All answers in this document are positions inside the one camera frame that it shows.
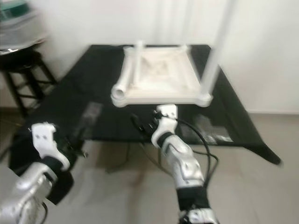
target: white pole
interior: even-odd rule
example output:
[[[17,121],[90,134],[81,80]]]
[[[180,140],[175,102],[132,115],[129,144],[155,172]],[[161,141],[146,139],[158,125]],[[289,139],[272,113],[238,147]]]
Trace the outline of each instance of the white pole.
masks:
[[[201,79],[200,98],[210,95],[214,89],[218,78],[220,67],[219,58],[223,52],[225,37],[228,33],[229,22],[232,16],[236,0],[228,0],[224,11],[220,29],[216,37],[215,47],[211,49],[209,58],[206,62],[205,70]]]
[[[194,7],[194,0],[187,0],[184,15],[184,22],[182,26],[182,36],[181,36],[181,45],[184,46],[187,44],[188,36],[190,33],[190,23],[192,18],[192,8]]]
[[[143,50],[143,41],[137,41],[134,47],[135,50],[135,66],[134,66],[134,77],[133,83],[137,84],[140,80],[140,67],[141,67],[141,54]]]
[[[122,100],[125,97],[129,83],[132,81],[132,68],[133,68],[133,58],[132,58],[132,48],[124,47],[123,51],[125,57],[123,59],[121,76],[118,79],[117,83],[112,87],[112,96],[117,100]]]

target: wooden stool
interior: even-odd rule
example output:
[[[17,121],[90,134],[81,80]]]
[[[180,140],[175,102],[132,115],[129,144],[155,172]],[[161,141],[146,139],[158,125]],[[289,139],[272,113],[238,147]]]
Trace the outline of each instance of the wooden stool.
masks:
[[[37,80],[32,69],[39,67],[47,80]],[[28,116],[32,106],[27,108],[22,98],[36,99],[34,104],[39,104],[45,97],[44,90],[50,85],[57,84],[56,79],[51,74],[45,63],[42,61],[42,55],[32,48],[16,51],[10,54],[0,56],[0,70],[3,72],[6,83],[11,91],[16,104],[23,117]],[[23,82],[16,85],[13,74],[21,74]],[[20,94],[18,91],[28,86],[32,95]]]

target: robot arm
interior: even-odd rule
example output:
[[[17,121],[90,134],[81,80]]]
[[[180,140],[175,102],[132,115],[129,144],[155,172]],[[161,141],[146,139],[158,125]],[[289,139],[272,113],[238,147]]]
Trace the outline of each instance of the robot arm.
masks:
[[[56,129],[52,124],[34,124],[31,131],[33,145],[41,160],[31,164],[0,206],[1,224],[36,223],[38,209],[51,192],[57,175],[75,162],[74,154],[57,149],[53,137]]]
[[[181,210],[180,223],[217,224],[217,218],[209,205],[200,165],[194,158],[192,149],[174,133],[177,107],[160,105],[157,111],[170,119],[159,119],[151,141],[162,150],[171,167]]]

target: black cloth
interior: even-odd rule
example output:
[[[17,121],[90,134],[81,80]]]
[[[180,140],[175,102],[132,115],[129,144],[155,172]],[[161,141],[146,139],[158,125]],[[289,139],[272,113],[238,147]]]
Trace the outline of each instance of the black cloth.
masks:
[[[128,105],[117,108],[110,98],[111,88],[121,72],[124,58],[122,48],[123,46],[92,45],[40,107],[27,118],[15,139],[26,135],[32,124],[45,121],[58,125],[62,133],[71,134],[88,103],[97,102],[102,104],[102,111],[87,139],[123,142],[144,140],[131,123],[130,116],[133,113],[144,123],[150,122],[156,105]],[[192,46],[191,54],[200,74],[209,52],[210,47],[207,45]],[[214,99],[207,108],[178,105],[178,117],[194,126],[198,126],[198,117],[204,117],[211,127],[218,127],[214,131],[210,129],[209,135],[219,129],[225,131],[228,138],[221,138],[220,135],[220,138],[214,138],[215,141],[210,144],[245,147],[269,162],[279,164],[280,158],[261,139],[223,71],[220,71],[213,96]],[[201,144],[193,133],[185,132],[181,126],[177,128],[177,133],[186,143]],[[11,168],[19,166],[18,158],[29,157],[28,149],[12,145],[12,150]]]

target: white tray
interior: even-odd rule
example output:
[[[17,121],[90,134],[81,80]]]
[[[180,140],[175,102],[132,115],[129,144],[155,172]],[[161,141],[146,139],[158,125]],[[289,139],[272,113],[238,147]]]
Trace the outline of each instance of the white tray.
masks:
[[[209,94],[200,94],[190,48],[147,47],[142,43],[124,48],[121,76],[113,86],[111,99],[115,106],[129,104],[197,104],[208,106]]]

